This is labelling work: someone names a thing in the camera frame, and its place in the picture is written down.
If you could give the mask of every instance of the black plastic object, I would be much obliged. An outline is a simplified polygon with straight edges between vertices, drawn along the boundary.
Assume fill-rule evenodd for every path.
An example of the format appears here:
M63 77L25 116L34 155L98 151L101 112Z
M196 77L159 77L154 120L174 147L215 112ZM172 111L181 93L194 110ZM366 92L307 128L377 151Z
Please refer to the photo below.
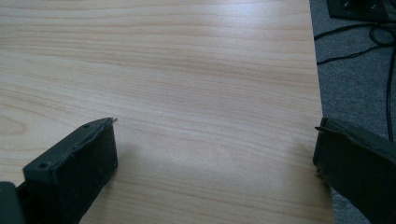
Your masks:
M7 221L0 223L79 223L118 166L113 122L99 119L67 135L23 168L25 182L17 190L2 182L15 212L4 205L0 217Z
M389 21L388 12L382 1L327 0L327 6L332 18L356 21Z
M372 223L396 223L396 146L338 119L317 129L318 173Z

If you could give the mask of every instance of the table surface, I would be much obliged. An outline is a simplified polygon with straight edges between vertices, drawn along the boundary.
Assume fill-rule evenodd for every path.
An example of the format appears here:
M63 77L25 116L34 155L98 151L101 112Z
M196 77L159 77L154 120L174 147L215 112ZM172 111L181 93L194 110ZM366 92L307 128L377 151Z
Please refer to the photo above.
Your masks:
M307 0L0 1L0 176L78 126L119 169L81 223L332 223Z

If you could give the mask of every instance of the black cable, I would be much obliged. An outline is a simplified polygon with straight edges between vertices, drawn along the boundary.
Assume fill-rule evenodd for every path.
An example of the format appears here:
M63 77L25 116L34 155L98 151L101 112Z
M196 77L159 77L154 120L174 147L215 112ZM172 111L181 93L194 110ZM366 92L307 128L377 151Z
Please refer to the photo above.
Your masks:
M352 30L352 29L357 29L357 28L364 28L364 27L370 27L370 39L376 44L376 46L371 47L369 49L352 53L346 56L340 56L340 57L334 57L334 58L329 58L326 59L322 62L318 62L317 65L321 65L324 63L330 63L338 60L344 60L344 59L351 59L351 58L356 58L361 56L362 54L365 54L367 52L370 52L374 49L381 49L381 48L390 48L393 47L393 52L390 58L390 66L389 66L389 73L388 73L388 80L387 80L387 99L386 99L386 113L387 113L387 124L388 124L388 138L389 141L393 143L393 126L392 126L392 118L391 118L391 86L392 86L392 78L394 74L394 65L396 63L396 28L395 27L389 27L387 26L388 24L394 24L396 21L390 21L387 23L364 23L364 24L357 24L357 25L349 25L349 26L344 26L340 27L337 29L334 29L329 32L325 32L319 35L316 35L314 39L317 41L325 36L328 35L334 35L338 33L342 33L344 31ZM389 42L381 42L375 37L375 31L376 30L382 30L387 33L389 33L392 36L392 40Z

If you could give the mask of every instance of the wood grain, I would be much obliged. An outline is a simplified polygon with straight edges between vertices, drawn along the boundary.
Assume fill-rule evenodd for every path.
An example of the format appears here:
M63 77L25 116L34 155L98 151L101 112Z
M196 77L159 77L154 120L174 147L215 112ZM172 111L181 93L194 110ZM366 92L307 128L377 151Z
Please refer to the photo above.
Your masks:
M103 117L81 223L332 223L307 0L1 0L1 180Z

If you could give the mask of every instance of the gray carpet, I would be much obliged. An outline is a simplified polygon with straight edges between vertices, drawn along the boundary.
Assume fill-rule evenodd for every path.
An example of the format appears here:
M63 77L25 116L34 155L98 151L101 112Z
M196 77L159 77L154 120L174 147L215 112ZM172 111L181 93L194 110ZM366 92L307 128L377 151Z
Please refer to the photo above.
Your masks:
M310 6L314 35L358 23L330 19L326 0L310 0ZM315 43L318 62L372 46L369 28L331 35ZM377 49L355 59L319 65L323 116L355 123L388 139L385 102L391 52L392 49ZM393 118L396 116L395 106L392 103ZM370 223L349 200L333 189L332 204L336 224Z

